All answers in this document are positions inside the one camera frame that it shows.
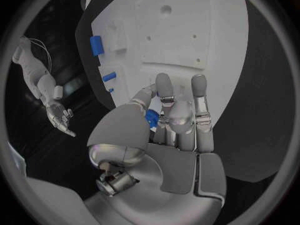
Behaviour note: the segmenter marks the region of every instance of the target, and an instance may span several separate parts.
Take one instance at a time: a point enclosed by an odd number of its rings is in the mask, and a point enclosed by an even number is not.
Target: gray fingertip
[[[207,79],[203,74],[197,74],[191,78],[191,89],[194,97],[204,97],[207,90]]]
[[[173,86],[168,74],[159,73],[156,76],[155,84],[159,97],[170,98],[173,96]]]

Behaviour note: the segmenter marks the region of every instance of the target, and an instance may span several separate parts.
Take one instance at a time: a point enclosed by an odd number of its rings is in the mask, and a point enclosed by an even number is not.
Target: blue object
[[[150,124],[150,128],[156,128],[158,126],[160,115],[156,111],[149,109],[146,112],[145,118]]]
[[[109,80],[115,79],[117,77],[116,72],[112,72],[102,77],[103,82],[107,82]]]
[[[94,56],[104,54],[104,48],[103,48],[101,36],[91,36],[89,41],[90,41],[92,54]]]

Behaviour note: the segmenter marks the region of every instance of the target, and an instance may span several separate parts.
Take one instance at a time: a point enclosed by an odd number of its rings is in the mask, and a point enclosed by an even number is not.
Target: hole
[[[172,12],[172,8],[169,5],[164,5],[160,9],[160,13],[165,17],[170,15],[171,12]]]

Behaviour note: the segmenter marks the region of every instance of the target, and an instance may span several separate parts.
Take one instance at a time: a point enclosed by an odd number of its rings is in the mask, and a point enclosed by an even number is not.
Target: floor
[[[82,13],[80,0],[52,0],[25,34],[44,41],[53,57],[52,75],[59,85],[68,84],[73,88],[61,102],[74,112],[70,128],[77,137],[69,137],[51,126],[45,109],[31,95],[22,79],[22,70],[16,64],[11,64],[9,72],[5,112],[10,142],[26,159],[27,174],[71,188],[82,199],[87,199],[97,191],[95,178],[99,172],[90,164],[86,142],[108,109],[94,96],[78,55],[74,33]],[[47,63],[43,51],[35,48],[33,52]],[[227,224],[244,212],[265,191],[273,177],[255,183],[227,177],[226,205],[215,224]],[[296,200],[298,185],[299,176],[282,206],[265,225],[274,224],[274,221],[290,222],[289,214],[295,209],[286,211],[283,207],[290,207],[289,204]],[[2,180],[1,188],[4,193],[10,193]],[[28,220],[33,224],[13,199],[8,199],[7,207],[18,211],[24,222]],[[12,216],[7,218],[7,224],[15,224],[14,219]]]

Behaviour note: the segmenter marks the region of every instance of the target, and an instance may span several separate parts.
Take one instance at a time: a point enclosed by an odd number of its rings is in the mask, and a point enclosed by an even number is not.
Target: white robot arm
[[[56,86],[55,79],[51,76],[44,64],[34,57],[31,51],[31,41],[21,37],[12,61],[20,64],[27,87],[36,99],[40,99],[46,108],[51,124],[60,131],[75,137],[76,134],[68,129],[69,120],[73,117],[70,109],[57,102],[63,96],[62,87]]]

